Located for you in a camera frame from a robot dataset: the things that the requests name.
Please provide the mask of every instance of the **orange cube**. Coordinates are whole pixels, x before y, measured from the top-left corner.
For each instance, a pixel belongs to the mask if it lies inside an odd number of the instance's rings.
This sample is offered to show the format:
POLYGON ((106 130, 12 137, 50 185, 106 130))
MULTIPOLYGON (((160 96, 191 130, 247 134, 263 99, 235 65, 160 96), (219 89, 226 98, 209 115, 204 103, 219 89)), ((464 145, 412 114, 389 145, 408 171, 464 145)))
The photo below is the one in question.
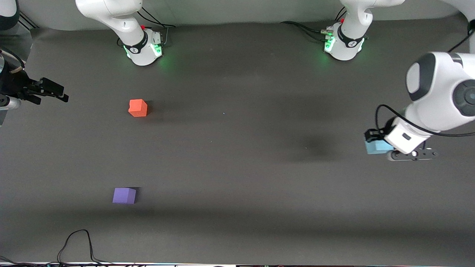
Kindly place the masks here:
POLYGON ((134 117, 145 117, 147 115, 147 103, 143 99, 131 99, 129 113, 134 117))

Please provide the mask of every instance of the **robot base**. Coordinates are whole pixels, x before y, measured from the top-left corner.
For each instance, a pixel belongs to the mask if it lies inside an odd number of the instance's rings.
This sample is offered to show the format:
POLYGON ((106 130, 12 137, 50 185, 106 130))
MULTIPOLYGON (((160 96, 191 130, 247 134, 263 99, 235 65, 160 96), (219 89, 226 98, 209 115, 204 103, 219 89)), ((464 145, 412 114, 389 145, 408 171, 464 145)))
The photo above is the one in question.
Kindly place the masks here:
POLYGON ((157 58, 162 56, 162 36, 160 32, 154 32, 151 29, 145 29, 144 32, 147 34, 148 41, 147 44, 142 48, 140 53, 133 54, 129 52, 125 47, 127 56, 132 60, 133 63, 139 66, 146 66, 152 64, 157 58))
POLYGON ((332 30, 334 34, 327 40, 323 50, 337 60, 346 61, 354 58, 356 54, 361 51, 364 38, 359 44, 356 44, 355 47, 346 47, 345 43, 338 37, 338 34, 336 34, 340 25, 341 23, 337 22, 326 28, 327 30, 332 30))

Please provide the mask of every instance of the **cube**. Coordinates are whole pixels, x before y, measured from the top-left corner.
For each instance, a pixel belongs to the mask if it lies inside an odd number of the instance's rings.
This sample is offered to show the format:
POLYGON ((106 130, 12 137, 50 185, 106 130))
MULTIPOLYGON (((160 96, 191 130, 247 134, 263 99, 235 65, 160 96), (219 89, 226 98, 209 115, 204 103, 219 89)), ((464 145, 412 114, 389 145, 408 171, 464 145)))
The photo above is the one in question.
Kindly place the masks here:
POLYGON ((364 143, 366 145, 366 153, 368 154, 384 154, 394 150, 394 147, 388 144, 385 140, 375 140, 364 143))
POLYGON ((129 101, 129 113, 134 117, 147 115, 147 103, 143 99, 131 99, 129 101))
POLYGON ((117 204, 134 204, 135 189, 132 188, 116 188, 114 190, 114 198, 112 203, 117 204))

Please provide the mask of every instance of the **purple cube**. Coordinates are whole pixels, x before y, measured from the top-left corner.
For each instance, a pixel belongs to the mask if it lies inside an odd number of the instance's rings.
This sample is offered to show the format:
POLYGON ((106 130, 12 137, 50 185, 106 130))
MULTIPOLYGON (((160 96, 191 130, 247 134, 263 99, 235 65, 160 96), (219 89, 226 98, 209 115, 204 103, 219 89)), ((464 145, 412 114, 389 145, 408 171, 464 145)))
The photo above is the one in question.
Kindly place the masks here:
POLYGON ((112 203, 134 204, 135 203, 135 189, 116 188, 114 190, 114 199, 112 199, 112 203))

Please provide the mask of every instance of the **green led light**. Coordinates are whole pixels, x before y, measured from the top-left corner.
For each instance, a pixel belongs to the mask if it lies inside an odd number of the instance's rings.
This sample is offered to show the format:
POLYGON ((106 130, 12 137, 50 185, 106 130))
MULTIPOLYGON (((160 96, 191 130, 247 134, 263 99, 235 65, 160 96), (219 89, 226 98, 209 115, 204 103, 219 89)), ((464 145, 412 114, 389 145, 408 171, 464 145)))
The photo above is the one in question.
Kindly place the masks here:
POLYGON ((330 39, 327 40, 327 44, 325 45, 325 51, 330 52, 333 48, 334 43, 335 43, 335 37, 332 36, 330 39))
POLYGON ((124 49, 125 52, 127 53, 127 57, 130 58, 129 51, 127 51, 127 48, 125 48, 125 46, 123 46, 123 49, 124 49))
POLYGON ((361 47, 363 47, 363 42, 364 42, 364 38, 361 40, 361 44, 360 44, 360 48, 358 48, 358 52, 361 51, 361 47))
POLYGON ((152 51, 156 57, 160 57, 162 55, 162 48, 160 45, 150 44, 150 47, 152 48, 152 51))

